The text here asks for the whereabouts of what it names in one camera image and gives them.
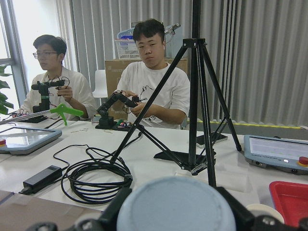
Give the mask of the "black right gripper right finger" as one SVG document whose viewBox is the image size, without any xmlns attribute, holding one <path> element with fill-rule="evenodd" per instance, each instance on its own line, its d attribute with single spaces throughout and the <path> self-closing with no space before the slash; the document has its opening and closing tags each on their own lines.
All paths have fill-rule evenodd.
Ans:
<svg viewBox="0 0 308 231">
<path fill-rule="evenodd" d="M 282 224 L 270 215 L 259 215 L 255 217 L 237 199 L 235 199 L 223 187 L 216 187 L 216 190 L 227 201 L 235 218 L 237 231 L 307 231 L 308 218 L 302 218 L 297 227 Z"/>
</svg>

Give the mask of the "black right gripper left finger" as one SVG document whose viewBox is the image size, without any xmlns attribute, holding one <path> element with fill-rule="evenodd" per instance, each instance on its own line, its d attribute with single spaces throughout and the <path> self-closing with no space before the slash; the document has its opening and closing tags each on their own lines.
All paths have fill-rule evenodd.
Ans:
<svg viewBox="0 0 308 231">
<path fill-rule="evenodd" d="M 110 205 L 97 218 L 85 219 L 72 227 L 73 231 L 116 231 L 116 223 L 121 206 L 132 192 L 131 188 L 122 188 Z"/>
</svg>

